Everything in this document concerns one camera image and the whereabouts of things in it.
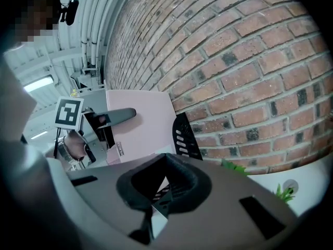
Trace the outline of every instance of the black cable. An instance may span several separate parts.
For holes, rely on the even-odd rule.
[[[54,144],[54,151],[53,151],[53,156],[54,158],[57,158],[57,152],[58,152],[58,139],[60,136],[61,128],[57,129],[57,137],[56,137],[56,143]]]

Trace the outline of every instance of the hand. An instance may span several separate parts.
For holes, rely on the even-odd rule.
[[[74,159],[81,159],[86,155],[84,151],[85,142],[82,138],[74,131],[70,131],[64,139],[64,144],[67,147],[68,153]]]

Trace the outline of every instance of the metal wristband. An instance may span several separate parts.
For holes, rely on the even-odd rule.
[[[81,159],[75,159],[73,158],[69,152],[68,152],[68,149],[67,147],[65,146],[65,143],[64,143],[64,140],[65,140],[65,137],[61,137],[59,138],[58,140],[58,151],[59,151],[59,154],[64,158],[64,160],[66,162],[68,162],[70,165],[76,165],[78,162],[82,161],[82,158]]]

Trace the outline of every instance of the white surface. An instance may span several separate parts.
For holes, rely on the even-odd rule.
[[[131,107],[136,116],[112,127],[115,142],[121,142],[121,162],[149,156],[171,146],[175,153],[172,125],[176,118],[168,93],[136,90],[107,91],[108,110]]]
[[[165,216],[163,216],[157,210],[154,212],[153,216],[151,217],[151,227],[154,238],[160,234],[167,222],[168,219]]]
[[[278,184],[282,187],[289,179],[297,181],[298,192],[288,205],[299,216],[322,200],[329,185],[332,159],[333,153],[296,169],[248,177],[271,192],[276,192]]]

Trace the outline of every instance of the black slot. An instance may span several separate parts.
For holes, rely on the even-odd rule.
[[[95,176],[87,176],[87,177],[83,177],[83,178],[79,178],[79,179],[75,179],[75,180],[71,180],[72,184],[74,187],[85,184],[85,183],[89,183],[92,181],[97,181],[98,179]]]
[[[255,197],[246,197],[239,202],[259,228],[266,240],[281,232],[285,226],[274,218]]]

